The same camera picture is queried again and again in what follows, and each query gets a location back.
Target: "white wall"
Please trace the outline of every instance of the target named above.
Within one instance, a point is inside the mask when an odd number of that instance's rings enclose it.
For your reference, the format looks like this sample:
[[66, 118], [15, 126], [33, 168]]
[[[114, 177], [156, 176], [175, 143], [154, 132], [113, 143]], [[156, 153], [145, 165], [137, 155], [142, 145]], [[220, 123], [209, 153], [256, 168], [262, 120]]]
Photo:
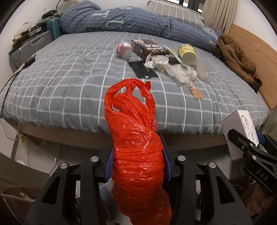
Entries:
[[238, 0], [233, 23], [257, 35], [277, 51], [277, 36], [274, 30], [251, 0]]
[[[17, 29], [26, 21], [36, 22], [46, 11], [56, 8], [58, 0], [25, 0], [11, 16], [0, 34], [0, 90], [13, 74], [9, 65], [8, 53], [12, 49], [12, 40]], [[9, 137], [15, 138], [16, 131], [2, 120]], [[13, 141], [9, 140], [0, 124], [0, 152], [10, 157]]]

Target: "white box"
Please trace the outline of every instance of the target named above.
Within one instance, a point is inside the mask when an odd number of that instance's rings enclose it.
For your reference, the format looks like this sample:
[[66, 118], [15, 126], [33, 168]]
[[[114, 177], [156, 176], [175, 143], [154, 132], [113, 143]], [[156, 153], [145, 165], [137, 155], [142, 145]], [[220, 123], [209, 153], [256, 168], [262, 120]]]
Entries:
[[225, 135], [229, 152], [232, 160], [242, 158], [243, 151], [239, 149], [235, 144], [229, 141], [228, 132], [231, 129], [235, 129], [250, 141], [255, 143], [256, 147], [259, 144], [257, 133], [247, 110], [237, 110], [229, 115], [227, 118], [221, 121], [223, 133]]

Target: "curtain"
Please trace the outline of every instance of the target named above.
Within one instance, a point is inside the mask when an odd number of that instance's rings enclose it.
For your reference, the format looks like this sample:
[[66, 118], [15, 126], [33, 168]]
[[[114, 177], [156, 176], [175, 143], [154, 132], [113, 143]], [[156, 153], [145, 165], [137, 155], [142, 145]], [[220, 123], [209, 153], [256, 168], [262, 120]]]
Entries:
[[228, 34], [234, 20], [238, 0], [206, 0], [202, 16], [205, 24]]

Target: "paper tag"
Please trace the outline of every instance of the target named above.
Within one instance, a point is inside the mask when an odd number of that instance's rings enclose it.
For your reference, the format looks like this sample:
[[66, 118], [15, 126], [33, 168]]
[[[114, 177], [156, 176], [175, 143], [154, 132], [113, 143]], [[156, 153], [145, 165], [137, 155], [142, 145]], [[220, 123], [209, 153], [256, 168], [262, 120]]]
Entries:
[[201, 92], [197, 88], [191, 87], [191, 92], [196, 100], [203, 98]]

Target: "gray checkered bed sheet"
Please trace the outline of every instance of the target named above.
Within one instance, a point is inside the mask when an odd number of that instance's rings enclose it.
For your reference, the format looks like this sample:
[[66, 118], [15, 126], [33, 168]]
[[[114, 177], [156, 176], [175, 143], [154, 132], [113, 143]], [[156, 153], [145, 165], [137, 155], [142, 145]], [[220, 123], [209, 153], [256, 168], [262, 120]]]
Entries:
[[[36, 55], [36, 62], [21, 71], [4, 104], [4, 118], [43, 127], [109, 132], [103, 116], [107, 89], [122, 79], [136, 78], [128, 62], [115, 55], [115, 47], [131, 39], [150, 39], [175, 50], [179, 42], [147, 34], [91, 32], [63, 35]], [[195, 86], [203, 99], [195, 100], [185, 85], [157, 72], [151, 81], [159, 132], [222, 133], [220, 122], [237, 109], [248, 110], [256, 129], [269, 111], [259, 94], [211, 53], [196, 48], [205, 60], [212, 82]], [[132, 53], [132, 61], [140, 58]], [[7, 87], [0, 95], [0, 104]], [[142, 102], [138, 89], [134, 95]]]

